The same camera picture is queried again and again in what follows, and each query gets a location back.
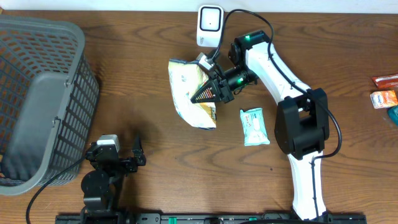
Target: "blue packet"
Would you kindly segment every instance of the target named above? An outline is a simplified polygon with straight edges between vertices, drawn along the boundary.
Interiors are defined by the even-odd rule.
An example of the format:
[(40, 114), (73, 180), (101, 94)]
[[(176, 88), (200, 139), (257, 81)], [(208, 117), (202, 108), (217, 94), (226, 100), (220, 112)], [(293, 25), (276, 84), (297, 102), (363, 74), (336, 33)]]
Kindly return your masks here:
[(245, 146), (258, 146), (270, 143), (262, 116), (262, 108), (255, 108), (246, 112), (241, 110), (241, 121)]
[(390, 108), (388, 110), (388, 116), (390, 116), (391, 120), (398, 125), (398, 106)]

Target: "gray basket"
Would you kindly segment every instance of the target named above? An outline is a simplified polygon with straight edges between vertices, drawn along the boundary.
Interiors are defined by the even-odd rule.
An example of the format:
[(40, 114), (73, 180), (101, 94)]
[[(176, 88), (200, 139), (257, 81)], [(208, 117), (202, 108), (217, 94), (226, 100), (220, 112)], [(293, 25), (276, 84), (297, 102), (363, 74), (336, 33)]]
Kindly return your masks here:
[(82, 156), (99, 93), (84, 46), (75, 24), (0, 16), (0, 194), (22, 194)]

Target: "white wall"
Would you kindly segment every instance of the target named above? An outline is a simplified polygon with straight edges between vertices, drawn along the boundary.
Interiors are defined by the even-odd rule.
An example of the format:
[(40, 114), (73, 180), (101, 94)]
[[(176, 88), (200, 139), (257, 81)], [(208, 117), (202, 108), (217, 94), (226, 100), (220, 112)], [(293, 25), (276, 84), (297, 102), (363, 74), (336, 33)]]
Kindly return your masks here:
[(10, 10), (197, 11), (203, 4), (225, 11), (398, 13), (398, 0), (0, 0)]

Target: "green indicator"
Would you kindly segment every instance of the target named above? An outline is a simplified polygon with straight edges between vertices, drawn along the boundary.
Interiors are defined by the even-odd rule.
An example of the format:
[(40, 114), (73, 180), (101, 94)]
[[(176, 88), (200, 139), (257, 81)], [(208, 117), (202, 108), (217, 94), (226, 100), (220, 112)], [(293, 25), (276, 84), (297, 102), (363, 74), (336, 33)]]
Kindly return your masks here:
[(177, 224), (177, 218), (175, 218), (175, 217), (170, 217), (170, 218), (169, 218), (169, 224)]
[(241, 84), (243, 82), (243, 78), (240, 78), (236, 81), (238, 84)]

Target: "wooden table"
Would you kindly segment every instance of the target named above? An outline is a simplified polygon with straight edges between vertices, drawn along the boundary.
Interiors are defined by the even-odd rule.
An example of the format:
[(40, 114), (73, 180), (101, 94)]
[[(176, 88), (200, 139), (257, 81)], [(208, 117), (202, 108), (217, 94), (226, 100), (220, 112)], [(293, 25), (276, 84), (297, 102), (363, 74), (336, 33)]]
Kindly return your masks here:
[[(196, 45), (197, 13), (5, 11), (15, 16), (70, 21), (86, 35), (85, 54), (102, 81), (89, 142), (117, 134), (128, 152), (140, 134), (147, 165), (125, 181), (121, 206), (164, 213), (263, 213), (289, 210), (290, 164), (274, 136), (276, 106), (260, 83), (228, 104), (217, 104), (217, 129), (188, 125), (175, 111), (167, 64), (193, 60), (208, 49)], [(398, 222), (397, 126), (375, 110), (370, 77), (398, 72), (398, 15), (263, 14), (275, 27), (275, 47), (291, 70), (312, 88), (322, 87), (343, 132), (343, 148), (322, 162), (325, 204), (332, 212), (363, 212), (368, 223)], [(236, 14), (227, 43), (263, 23)], [(263, 108), (271, 145), (243, 146), (239, 109)], [(325, 152), (336, 146), (331, 125)], [(84, 162), (70, 184), (45, 189), (32, 223), (54, 223), (59, 213), (83, 207), (80, 182), (93, 170)], [(37, 189), (0, 197), (0, 223), (24, 223)]]

